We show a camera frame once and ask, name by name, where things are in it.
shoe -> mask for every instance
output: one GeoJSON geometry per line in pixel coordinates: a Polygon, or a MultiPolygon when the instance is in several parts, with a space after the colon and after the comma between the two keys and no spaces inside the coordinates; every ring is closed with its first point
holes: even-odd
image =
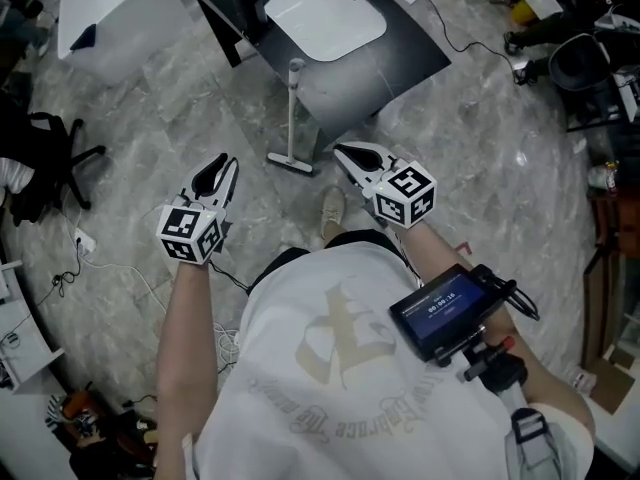
{"type": "Polygon", "coordinates": [[[347,207],[347,198],[344,192],[335,185],[329,187],[324,193],[324,199],[322,201],[322,216],[320,219],[320,236],[324,239],[324,228],[327,222],[332,220],[336,224],[340,225],[344,217],[344,212],[347,207]]]}
{"type": "Polygon", "coordinates": [[[538,75],[533,73],[533,62],[527,62],[524,68],[516,69],[513,75],[516,79],[516,85],[533,85],[538,81],[538,75]]]}
{"type": "Polygon", "coordinates": [[[515,34],[513,32],[506,32],[502,36],[504,38],[504,51],[507,55],[518,55],[522,51],[521,47],[514,44],[514,35],[515,34]]]}

marble floor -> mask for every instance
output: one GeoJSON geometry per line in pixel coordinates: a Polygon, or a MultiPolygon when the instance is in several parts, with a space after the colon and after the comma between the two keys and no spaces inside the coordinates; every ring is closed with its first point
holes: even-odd
{"type": "MultiPolygon", "coordinates": [[[[78,151],[104,144],[108,155],[78,171],[93,202],[39,225],[4,223],[10,259],[22,258],[34,300],[54,274],[75,267],[67,229],[97,241],[97,265],[134,265],[168,303],[175,265],[154,242],[160,206],[204,155],[226,151],[242,167],[231,207],[234,222],[219,265],[251,282],[279,250],[319,246],[318,207],[330,183],[349,196],[346,226],[370,227],[359,199],[330,159],[313,179],[265,163],[285,150],[287,94],[247,45],[231,69],[195,0],[182,0],[192,26],[154,54],[128,80],[106,88],[62,64],[55,48],[33,67],[32,109],[86,121],[78,151]]],[[[508,11],[487,0],[434,0],[457,45],[480,40],[501,48],[508,11]]],[[[577,361],[582,334],[582,270],[592,254],[593,224],[585,198],[586,150],[581,134],[564,132],[564,115],[545,83],[513,85],[504,60],[479,48],[456,54],[427,2],[406,11],[447,53],[452,65],[385,107],[341,140],[375,141],[423,163],[437,178],[439,199],[429,221],[453,244],[468,241],[472,261],[518,280],[537,301],[542,321],[516,320],[535,352],[561,373],[577,361]]],[[[309,117],[300,113],[302,128],[309,117]]],[[[235,328],[246,297],[211,276],[215,318],[235,328]]],[[[63,347],[72,385],[92,380],[114,405],[154,391],[163,308],[131,269],[83,266],[82,274],[39,308],[51,339],[63,347]]],[[[153,403],[142,406],[152,411],[153,403]]]]}

black table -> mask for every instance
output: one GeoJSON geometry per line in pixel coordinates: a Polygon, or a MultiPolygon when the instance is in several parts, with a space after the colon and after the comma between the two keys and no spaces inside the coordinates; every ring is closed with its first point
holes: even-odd
{"type": "Polygon", "coordinates": [[[232,67],[241,60],[235,45],[247,39],[284,81],[289,61],[306,63],[300,102],[320,133],[314,158],[342,134],[411,87],[447,67],[449,59],[394,0],[367,0],[385,18],[378,39],[332,62],[311,59],[269,19],[256,26],[255,0],[197,0],[232,67]]]}

forearm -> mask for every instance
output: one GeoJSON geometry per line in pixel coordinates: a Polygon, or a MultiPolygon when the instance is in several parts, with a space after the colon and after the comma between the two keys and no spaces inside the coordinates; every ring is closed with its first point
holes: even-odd
{"type": "MultiPolygon", "coordinates": [[[[471,264],[447,244],[426,222],[419,222],[411,229],[393,227],[412,260],[413,266],[424,282],[429,282],[456,263],[467,269],[471,264]]],[[[528,372],[523,393],[529,403],[546,403],[570,414],[582,422],[594,434],[591,413],[580,395],[564,382],[554,377],[536,358],[518,333],[513,319],[503,306],[485,321],[484,339],[496,345],[507,336],[513,336],[515,346],[509,353],[522,358],[528,372]]]]}
{"type": "Polygon", "coordinates": [[[157,360],[157,479],[183,478],[182,439],[194,439],[217,398],[218,374],[207,267],[181,263],[157,360]]]}

black clip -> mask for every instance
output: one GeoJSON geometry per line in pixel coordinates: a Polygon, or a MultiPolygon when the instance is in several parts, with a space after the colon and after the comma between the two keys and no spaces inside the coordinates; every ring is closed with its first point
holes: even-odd
{"type": "Polygon", "coordinates": [[[523,444],[538,436],[549,433],[549,425],[544,416],[530,407],[522,407],[511,415],[511,428],[516,436],[516,443],[523,444]],[[529,431],[531,427],[540,425],[540,428],[529,431]]]}

